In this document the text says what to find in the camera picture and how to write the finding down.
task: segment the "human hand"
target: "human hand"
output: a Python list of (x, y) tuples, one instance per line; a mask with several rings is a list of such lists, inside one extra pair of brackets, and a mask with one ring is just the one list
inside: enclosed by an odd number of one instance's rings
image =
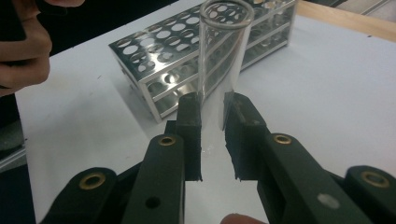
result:
[[(84, 0), (46, 0), (59, 7), (78, 7)], [(12, 0), (26, 33), (23, 41), (0, 42), (0, 96), (47, 80), (50, 73), (50, 36), (37, 20), (35, 0)]]
[(253, 217), (247, 217), (239, 214), (230, 214), (225, 217), (220, 224), (265, 224)]

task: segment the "clear glass tube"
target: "clear glass tube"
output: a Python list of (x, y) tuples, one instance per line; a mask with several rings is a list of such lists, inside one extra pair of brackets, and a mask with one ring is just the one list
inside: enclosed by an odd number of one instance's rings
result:
[(223, 130), (254, 11), (251, 5), (241, 0), (208, 0), (201, 5), (200, 16), (198, 94), (202, 103), (202, 122), (205, 127), (206, 122), (213, 122), (216, 117)]

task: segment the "white tabletop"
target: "white tabletop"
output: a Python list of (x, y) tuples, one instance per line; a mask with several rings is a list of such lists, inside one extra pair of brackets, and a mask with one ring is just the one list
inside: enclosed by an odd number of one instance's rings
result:
[[(119, 174), (163, 133), (107, 45), (201, 2), (180, 0), (55, 55), (49, 79), (17, 93), (37, 221), (74, 175)], [(272, 132), (299, 139), (323, 168), (344, 175), (366, 164), (396, 176), (395, 58), (395, 43), (297, 16), (290, 45), (243, 71), (237, 88)], [(187, 183), (186, 223), (230, 213), (266, 221), (256, 183), (234, 180), (222, 133), (206, 128), (204, 182)]]

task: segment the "metal test tube rack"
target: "metal test tube rack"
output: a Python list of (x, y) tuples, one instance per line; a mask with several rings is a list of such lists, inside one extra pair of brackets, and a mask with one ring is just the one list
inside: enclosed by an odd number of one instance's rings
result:
[[(247, 0), (255, 13), (242, 69), (287, 46), (294, 21), (296, 0)], [(132, 89), (161, 122), (177, 110), (178, 98), (196, 91), (198, 82), (200, 5), (185, 10), (143, 31), (125, 36), (109, 46)], [(219, 8), (214, 16), (231, 20), (236, 8)], [(221, 73), (232, 48), (228, 36), (217, 36), (228, 44), (214, 47), (214, 68)], [(221, 78), (214, 71), (213, 88)]]

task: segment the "test tube rack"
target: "test tube rack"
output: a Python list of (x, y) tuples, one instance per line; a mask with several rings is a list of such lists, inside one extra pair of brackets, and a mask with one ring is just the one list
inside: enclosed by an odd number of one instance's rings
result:
[[(297, 4), (297, 0), (246, 2), (254, 9), (254, 21), (242, 70), (289, 44)], [(180, 96), (197, 89), (199, 10), (200, 5), (192, 7), (109, 44), (132, 89), (157, 122), (177, 110)], [(235, 13), (232, 7), (218, 8), (214, 17), (229, 20)]]

